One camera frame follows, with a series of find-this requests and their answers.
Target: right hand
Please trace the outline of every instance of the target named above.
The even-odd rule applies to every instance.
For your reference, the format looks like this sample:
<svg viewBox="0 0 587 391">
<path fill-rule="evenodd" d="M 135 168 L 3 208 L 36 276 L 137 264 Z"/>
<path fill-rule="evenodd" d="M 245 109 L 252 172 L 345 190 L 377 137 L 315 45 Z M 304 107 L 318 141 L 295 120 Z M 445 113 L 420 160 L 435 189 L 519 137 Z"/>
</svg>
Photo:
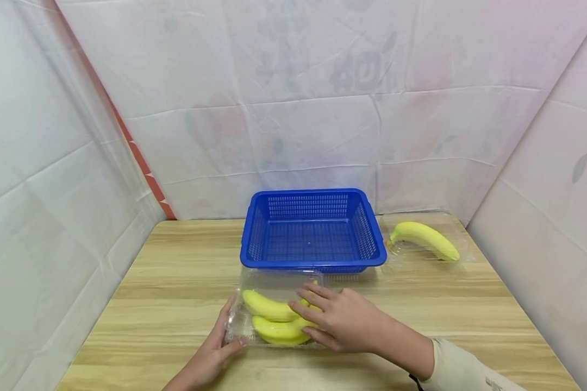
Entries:
<svg viewBox="0 0 587 391">
<path fill-rule="evenodd" d="M 384 336 L 397 322 L 352 289 L 333 292 L 306 283 L 297 293 L 322 312 L 290 301 L 291 309 L 319 329 L 305 327 L 303 332 L 322 345 L 344 353 L 378 353 Z"/>
</svg>

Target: hand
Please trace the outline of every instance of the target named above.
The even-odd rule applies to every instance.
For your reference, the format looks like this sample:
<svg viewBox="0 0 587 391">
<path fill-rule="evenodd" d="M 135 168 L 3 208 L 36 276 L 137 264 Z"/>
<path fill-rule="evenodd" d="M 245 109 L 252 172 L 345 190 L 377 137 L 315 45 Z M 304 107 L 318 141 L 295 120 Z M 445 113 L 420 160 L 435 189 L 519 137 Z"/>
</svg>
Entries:
<svg viewBox="0 0 587 391">
<path fill-rule="evenodd" d="M 307 308 L 298 301 L 291 301 L 289 305 L 322 329 L 307 327 L 303 332 L 332 350 L 374 353 L 383 345 L 384 330 L 396 322 L 352 289 L 337 293 L 316 284 L 304 286 L 305 289 L 298 289 L 298 295 L 323 312 Z"/>
<path fill-rule="evenodd" d="M 224 341 L 228 312 L 233 301 L 235 301 L 235 295 L 228 298 L 220 311 L 214 328 L 202 346 L 183 369 L 167 383 L 163 391 L 194 391 L 207 386 L 220 374 L 227 359 L 243 349 L 248 343 L 247 338 L 241 338 L 228 344 Z"/>
<path fill-rule="evenodd" d="M 380 355 L 420 380 L 434 370 L 433 341 L 393 319 L 352 289 L 337 293 L 306 283 L 298 296 L 322 312 L 290 301 L 294 312 L 321 329 L 305 327 L 303 332 L 322 345 L 344 353 Z"/>
</svg>

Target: clear plastic container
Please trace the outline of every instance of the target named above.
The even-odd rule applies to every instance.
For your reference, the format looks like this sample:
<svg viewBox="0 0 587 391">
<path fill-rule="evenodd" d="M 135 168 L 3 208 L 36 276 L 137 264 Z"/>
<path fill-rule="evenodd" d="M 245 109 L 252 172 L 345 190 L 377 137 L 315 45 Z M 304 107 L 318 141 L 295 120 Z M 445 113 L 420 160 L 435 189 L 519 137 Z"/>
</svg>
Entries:
<svg viewBox="0 0 587 391">
<path fill-rule="evenodd" d="M 457 249 L 459 258 L 455 261 L 442 260 L 435 254 L 433 248 L 428 245 L 416 244 L 408 241 L 389 240 L 394 228 L 403 222 L 416 222 L 426 225 L 442 234 Z M 438 267 L 447 270 L 460 271 L 463 268 L 460 264 L 474 262 L 474 251 L 470 247 L 468 235 L 457 217 L 441 210 L 414 212 L 414 213 L 393 213 L 384 215 L 380 221 L 380 229 L 383 232 L 385 247 L 388 252 L 388 262 L 384 270 L 393 270 L 404 264 L 413 263 L 434 263 Z"/>
<path fill-rule="evenodd" d="M 302 301 L 295 291 L 306 282 L 326 286 L 325 277 L 315 271 L 243 268 L 228 316 L 226 340 L 247 337 L 250 346 L 317 348 L 319 345 L 301 331 L 311 324 L 287 305 L 291 300 Z"/>
</svg>

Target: white sleeve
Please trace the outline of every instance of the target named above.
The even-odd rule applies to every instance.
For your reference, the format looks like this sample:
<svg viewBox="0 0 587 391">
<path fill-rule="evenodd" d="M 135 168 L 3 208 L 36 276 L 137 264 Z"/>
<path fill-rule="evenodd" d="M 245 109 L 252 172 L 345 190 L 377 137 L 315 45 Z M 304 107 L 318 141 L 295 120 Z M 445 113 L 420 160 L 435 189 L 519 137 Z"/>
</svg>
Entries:
<svg viewBox="0 0 587 391">
<path fill-rule="evenodd" d="M 435 339 L 433 345 L 435 366 L 420 382 L 424 391 L 526 391 L 451 342 Z"/>
</svg>

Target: yellow banana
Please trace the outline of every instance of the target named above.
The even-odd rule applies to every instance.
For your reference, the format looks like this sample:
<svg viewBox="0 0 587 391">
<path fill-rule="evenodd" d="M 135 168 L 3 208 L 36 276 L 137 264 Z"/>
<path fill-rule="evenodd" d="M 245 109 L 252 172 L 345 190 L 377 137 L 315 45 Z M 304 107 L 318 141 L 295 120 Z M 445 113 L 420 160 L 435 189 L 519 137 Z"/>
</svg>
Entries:
<svg viewBox="0 0 587 391">
<path fill-rule="evenodd" d="M 259 337 L 274 345 L 293 346 L 309 340 L 309 335 L 302 332 L 304 327 L 317 327 L 313 322 L 305 318 L 297 318 L 289 322 L 269 321 L 260 316 L 252 317 L 252 326 Z"/>
<path fill-rule="evenodd" d="M 396 225 L 389 241 L 391 243 L 401 240 L 412 242 L 419 246 L 428 248 L 441 260 L 456 262 L 460 258 L 457 248 L 446 236 L 440 234 L 433 228 L 417 222 L 403 222 Z"/>
<path fill-rule="evenodd" d="M 302 335 L 300 337 L 290 339 L 290 340 L 281 340 L 278 338 L 264 337 L 262 335 L 261 335 L 261 338 L 263 338 L 265 342 L 271 343 L 272 345 L 280 345 L 280 346 L 300 345 L 301 343 L 305 343 L 306 341 L 311 339 L 311 337 L 309 337 L 309 335 L 306 335 L 305 333 L 302 333 Z"/>
<path fill-rule="evenodd" d="M 247 289 L 241 292 L 241 297 L 248 310 L 255 316 L 271 321 L 292 321 L 299 317 L 287 303 L 268 299 L 256 291 Z"/>
</svg>

